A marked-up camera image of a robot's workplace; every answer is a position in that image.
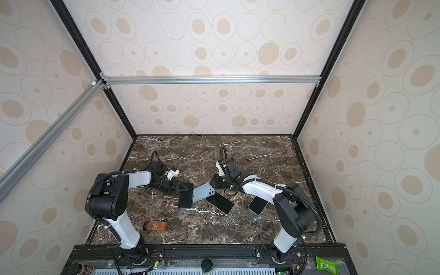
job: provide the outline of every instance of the wall panel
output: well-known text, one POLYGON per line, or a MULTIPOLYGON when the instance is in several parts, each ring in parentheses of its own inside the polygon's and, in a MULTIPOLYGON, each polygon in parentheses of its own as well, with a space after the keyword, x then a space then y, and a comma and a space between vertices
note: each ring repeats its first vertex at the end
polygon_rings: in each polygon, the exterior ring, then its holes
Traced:
POLYGON ((320 74, 351 0, 72 0, 108 76, 320 74))
POLYGON ((373 0, 299 144, 358 274, 437 274, 440 2, 373 0))
POLYGON ((45 1, 2 1, 0 176, 93 79, 45 1))
POLYGON ((113 85, 138 134, 291 134, 313 83, 113 85))
POLYGON ((59 274, 87 238, 88 190, 132 141, 105 98, 95 96, 0 203, 0 274, 59 274))

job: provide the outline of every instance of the beige circle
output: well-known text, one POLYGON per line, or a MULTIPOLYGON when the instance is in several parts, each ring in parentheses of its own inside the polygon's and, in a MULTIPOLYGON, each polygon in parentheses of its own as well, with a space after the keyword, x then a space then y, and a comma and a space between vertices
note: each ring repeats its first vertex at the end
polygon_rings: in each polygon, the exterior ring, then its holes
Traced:
POLYGON ((59 55, 61 65, 69 74, 78 76, 81 73, 81 65, 78 57, 69 50, 62 50, 59 55))
POLYGON ((411 5, 411 0, 399 0, 392 10, 392 17, 398 19, 404 15, 411 5))
POLYGON ((149 85, 141 86, 139 88, 139 93, 143 98, 145 98, 146 100, 149 100, 149 101, 154 101, 154 100, 158 99, 158 92, 156 91, 155 88, 153 88, 149 85))
POLYGON ((356 146, 356 145, 351 145, 349 148, 348 148, 348 155, 351 157, 351 158, 356 158, 358 155, 359 155, 359 148, 356 146))
POLYGON ((11 221, 0 221, 0 256, 8 251, 17 240, 18 227, 11 221))
POLYGON ((197 18, 193 21, 192 28, 196 34, 202 34, 205 32, 205 23, 197 18))
POLYGON ((319 152, 319 142, 317 139, 312 139, 310 142, 310 153, 316 156, 319 152))
POLYGON ((266 94, 266 91, 263 89, 259 89, 255 92, 255 96, 258 98, 262 98, 266 94))
POLYGON ((278 58, 278 55, 279 47, 273 42, 264 44, 258 50, 258 60, 264 65, 272 64, 278 58))
POLYGON ((38 241, 35 238, 31 238, 25 241, 20 247, 19 254, 21 257, 26 258, 31 256, 38 248, 38 241))
POLYGON ((98 110, 98 111, 102 111, 102 109, 103 109, 103 102, 101 101, 101 100, 96 100, 95 101, 95 107, 96 107, 96 109, 98 110))
POLYGON ((55 261, 60 252, 61 247, 59 245, 54 245, 49 249, 48 253, 46 254, 46 261, 49 263, 55 261))
POLYGON ((208 53, 202 47, 199 47, 195 50, 195 56, 200 60, 205 59, 207 55, 208 55, 208 53))
POLYGON ((347 111, 347 123, 352 127, 362 124, 365 119, 365 105, 361 102, 353 103, 347 111))
POLYGON ((228 20, 221 19, 217 23, 217 30, 219 31, 219 33, 225 35, 225 34, 227 34, 231 30, 231 24, 229 23, 228 20))
POLYGON ((378 194, 378 202, 383 209, 391 209, 394 205, 392 197, 385 192, 380 192, 378 194))
POLYGON ((206 66, 199 66, 197 68, 194 69, 194 76, 195 77, 211 77, 213 76, 213 72, 211 71, 210 68, 206 67, 206 66))
POLYGON ((410 195, 416 196, 423 191, 422 181, 416 176, 404 176, 401 183, 403 190, 410 195))
POLYGON ((12 99, 5 100, 1 105, 1 109, 4 114, 10 118, 19 118, 25 113, 23 106, 19 102, 12 99))
POLYGON ((93 144, 87 145, 87 153, 91 156, 93 156, 96 152, 96 147, 93 144))
POLYGON ((98 33, 104 34, 107 31, 106 25, 98 18, 93 18, 91 24, 92 28, 98 33))
POLYGON ((77 212, 85 211, 85 200, 87 195, 87 189, 81 189, 75 194, 75 197, 73 198, 73 208, 75 208, 77 212))
POLYGON ((278 89, 274 92, 274 97, 280 98, 284 95, 284 91, 282 89, 278 89))
POLYGON ((153 68, 153 76, 154 77, 170 77, 171 72, 168 68, 164 66, 155 66, 153 68))
POLYGON ((363 242, 357 242, 356 249, 362 258, 368 258, 368 249, 363 242))
POLYGON ((339 90, 341 89, 341 78, 339 76, 332 77, 327 86, 327 93, 329 97, 333 98, 337 96, 339 90))
POLYGON ((37 119, 26 126, 26 138, 32 144, 50 127, 49 122, 37 119))
POLYGON ((381 86, 379 85, 379 83, 377 82, 371 83, 367 88, 367 92, 366 92, 367 97, 369 99, 375 98, 379 94, 380 90, 381 90, 381 86))
POLYGON ((316 26, 316 33, 318 35, 323 35, 329 30, 329 28, 330 28, 330 21, 324 19, 321 22, 319 22, 319 24, 316 26))
POLYGON ((87 237, 87 233, 88 233, 89 230, 90 230, 90 225, 86 224, 85 226, 83 226, 83 228, 81 228, 80 236, 82 238, 87 237))
POLYGON ((157 113, 159 111, 159 107, 156 105, 150 105, 150 110, 154 113, 157 113))
POLYGON ((227 97, 227 95, 228 95, 227 89, 220 89, 219 90, 219 96, 220 97, 227 97))
POLYGON ((127 22, 127 20, 123 19, 123 18, 118 18, 116 20, 116 27, 125 34, 129 34, 131 31, 131 27, 130 24, 127 22))
POLYGON ((404 49, 395 50, 388 58, 388 68, 396 69, 405 61, 407 53, 404 49))
POLYGON ((8 68, 16 68, 18 66, 18 58, 10 49, 0 47, 0 63, 8 68))
POLYGON ((72 129, 72 137, 75 140, 81 140, 82 139, 82 131, 79 128, 73 128, 72 129))
POLYGON ((295 48, 289 48, 287 49, 287 51, 284 53, 284 58, 286 60, 292 60, 295 58, 295 56, 297 56, 297 50, 295 48))
POLYGON ((220 111, 220 112, 226 112, 226 111, 227 111, 227 106, 224 105, 224 104, 220 105, 220 106, 219 106, 219 111, 220 111))
POLYGON ((47 208, 43 212, 43 215, 41 216, 41 220, 45 224, 50 224, 51 222, 53 222, 55 220, 56 215, 57 215, 57 210, 55 208, 53 208, 53 207, 47 208))
POLYGON ((416 246, 418 243, 417 234, 411 227, 405 224, 402 224, 397 228, 397 234, 406 245, 416 246))
POLYGON ((240 128, 246 125, 246 118, 244 116, 235 116, 231 122, 233 126, 240 128))
POLYGON ((344 171, 344 169, 345 169, 345 165, 344 165, 344 163, 342 162, 342 161, 337 161, 336 162, 336 170, 338 171, 338 172, 340 172, 340 173, 342 173, 343 171, 344 171))
POLYGON ((345 215, 344 222, 345 225, 347 225, 349 228, 353 228, 355 226, 355 221, 353 220, 353 217, 350 215, 345 215))
POLYGON ((415 87, 421 87, 428 84, 434 77, 435 69, 430 64, 418 67, 411 75, 411 84, 415 87))
POLYGON ((344 209, 347 202, 344 191, 339 187, 333 188, 331 191, 331 200, 338 209, 344 209))
POLYGON ((114 139, 108 139, 106 142, 106 152, 109 156, 114 156, 116 153, 116 142, 114 139))
POLYGON ((11 16, 12 15, 12 6, 9 4, 8 0, 0 1, 0 13, 5 16, 11 16))
POLYGON ((195 128, 198 126, 198 119, 194 116, 186 116, 183 119, 183 123, 189 128, 195 128))
POLYGON ((434 179, 440 181, 440 144, 432 147, 425 155, 425 169, 434 179))

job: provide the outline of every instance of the marble tabletop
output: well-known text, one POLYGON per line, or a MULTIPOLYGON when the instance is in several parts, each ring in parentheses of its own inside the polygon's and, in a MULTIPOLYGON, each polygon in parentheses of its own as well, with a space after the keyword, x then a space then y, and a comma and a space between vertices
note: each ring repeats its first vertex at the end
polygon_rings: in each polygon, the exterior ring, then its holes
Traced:
MULTIPOLYGON (((139 136, 124 170, 145 169, 151 152, 157 149, 167 167, 179 169, 179 179, 193 183, 196 188, 218 172, 215 162, 220 158, 221 144, 226 145, 228 156, 234 158, 242 172, 252 172, 279 184, 296 182, 310 198, 298 158, 287 136, 139 136)), ((238 193, 229 199, 235 205, 227 215, 206 200, 182 210, 177 208, 176 195, 163 195, 157 189, 142 187, 129 191, 127 213, 147 244, 260 243, 260 239, 269 243, 274 239, 281 224, 273 205, 268 204, 263 213, 256 216, 247 208, 251 196, 238 193), (150 220, 168 222, 168 231, 143 231, 143 223, 150 220)), ((323 243, 324 234, 308 237, 306 242, 323 243)), ((91 244, 114 243, 116 240, 110 231, 99 225, 91 244)))

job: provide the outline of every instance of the phone screen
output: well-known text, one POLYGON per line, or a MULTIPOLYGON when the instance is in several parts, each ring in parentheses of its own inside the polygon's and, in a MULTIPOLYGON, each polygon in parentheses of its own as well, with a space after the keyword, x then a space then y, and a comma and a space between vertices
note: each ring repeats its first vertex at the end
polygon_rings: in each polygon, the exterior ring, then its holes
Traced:
POLYGON ((179 203, 177 204, 181 209, 189 209, 192 207, 192 193, 194 185, 192 183, 184 183, 188 190, 179 192, 179 203))
POLYGON ((263 212, 266 205, 268 205, 268 201, 263 200, 260 197, 254 197, 253 200, 248 205, 249 210, 255 215, 260 215, 263 212))
POLYGON ((225 214, 228 214, 232 207, 234 207, 233 202, 217 192, 215 192, 214 195, 207 197, 206 200, 225 214))

